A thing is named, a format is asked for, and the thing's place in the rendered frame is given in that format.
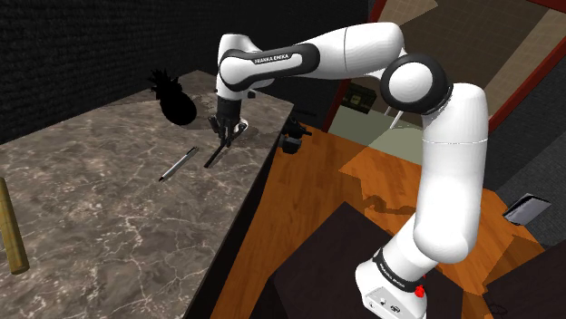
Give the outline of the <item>black pen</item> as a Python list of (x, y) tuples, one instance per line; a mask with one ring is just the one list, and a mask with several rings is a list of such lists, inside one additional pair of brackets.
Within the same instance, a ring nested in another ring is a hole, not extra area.
[(229, 150), (225, 143), (221, 143), (204, 164), (206, 169), (212, 168)]

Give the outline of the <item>dark green box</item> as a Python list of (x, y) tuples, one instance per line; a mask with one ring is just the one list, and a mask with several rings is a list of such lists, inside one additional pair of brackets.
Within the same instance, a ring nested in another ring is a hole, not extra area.
[(368, 114), (376, 100), (376, 92), (351, 82), (341, 104), (355, 111)]

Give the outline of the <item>black pineapple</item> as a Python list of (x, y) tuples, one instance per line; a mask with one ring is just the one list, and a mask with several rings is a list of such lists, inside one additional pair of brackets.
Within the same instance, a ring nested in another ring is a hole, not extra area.
[(152, 70), (148, 78), (153, 83), (151, 92), (161, 106), (166, 119), (173, 124), (184, 126), (197, 117), (197, 108), (192, 99), (183, 91), (179, 78), (171, 78), (166, 70)]

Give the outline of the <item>silver pen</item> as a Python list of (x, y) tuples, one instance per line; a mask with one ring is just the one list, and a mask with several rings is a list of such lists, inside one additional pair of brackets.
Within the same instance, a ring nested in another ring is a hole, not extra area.
[(175, 162), (166, 172), (164, 172), (158, 179), (159, 182), (163, 182), (169, 179), (175, 174), (191, 157), (193, 157), (198, 151), (199, 147), (191, 148), (185, 155), (183, 155), (177, 162)]

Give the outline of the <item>grey flat box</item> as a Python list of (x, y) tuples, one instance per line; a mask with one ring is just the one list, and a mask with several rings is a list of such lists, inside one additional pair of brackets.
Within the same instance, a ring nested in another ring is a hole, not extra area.
[(514, 225), (524, 226), (550, 206), (548, 200), (526, 193), (508, 207), (503, 217)]

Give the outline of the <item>dark robot stand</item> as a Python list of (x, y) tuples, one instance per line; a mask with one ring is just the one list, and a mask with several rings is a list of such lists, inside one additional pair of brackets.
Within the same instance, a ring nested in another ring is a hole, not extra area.
[(249, 319), (380, 319), (375, 310), (411, 319), (390, 294), (365, 308), (356, 267), (391, 236), (346, 202), (268, 278)]

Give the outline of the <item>red door frame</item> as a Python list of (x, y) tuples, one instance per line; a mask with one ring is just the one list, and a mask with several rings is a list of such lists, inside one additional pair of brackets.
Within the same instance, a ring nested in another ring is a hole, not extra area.
[[(542, 5), (549, 10), (561, 12), (566, 15), (566, 0), (528, 0), (531, 3)], [(539, 63), (539, 65), (525, 78), (523, 83), (510, 95), (507, 101), (499, 108), (499, 110), (490, 117), (489, 133), (492, 133), (511, 113), (512, 111), (527, 97), (527, 95), (542, 81), (542, 79), (552, 70), (552, 68), (566, 54), (566, 35), (556, 44), (556, 46), (548, 53), (548, 55)], [(336, 117), (341, 99), (345, 96), (346, 90), (350, 84), (350, 80), (343, 80), (337, 89), (335, 98), (330, 106), (327, 116), (322, 126), (323, 132), (328, 132), (333, 120)]]

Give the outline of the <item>black angular object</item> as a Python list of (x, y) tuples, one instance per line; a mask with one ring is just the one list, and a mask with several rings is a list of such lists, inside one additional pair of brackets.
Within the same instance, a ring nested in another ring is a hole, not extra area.
[(295, 154), (301, 147), (301, 138), (312, 133), (302, 126), (294, 117), (289, 116), (281, 130), (279, 147), (287, 154)]

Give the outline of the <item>wooden rolling pin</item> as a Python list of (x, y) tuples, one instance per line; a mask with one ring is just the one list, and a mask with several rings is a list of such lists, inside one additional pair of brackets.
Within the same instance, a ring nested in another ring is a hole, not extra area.
[(30, 266), (14, 212), (12, 200), (4, 178), (0, 177), (0, 234), (5, 245), (12, 275), (26, 272)]

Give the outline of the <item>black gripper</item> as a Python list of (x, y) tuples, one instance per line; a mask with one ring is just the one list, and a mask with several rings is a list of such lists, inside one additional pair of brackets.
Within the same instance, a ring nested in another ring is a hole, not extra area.
[(210, 126), (218, 135), (222, 146), (230, 147), (243, 132), (240, 120), (241, 100), (218, 98), (216, 116), (209, 117)]

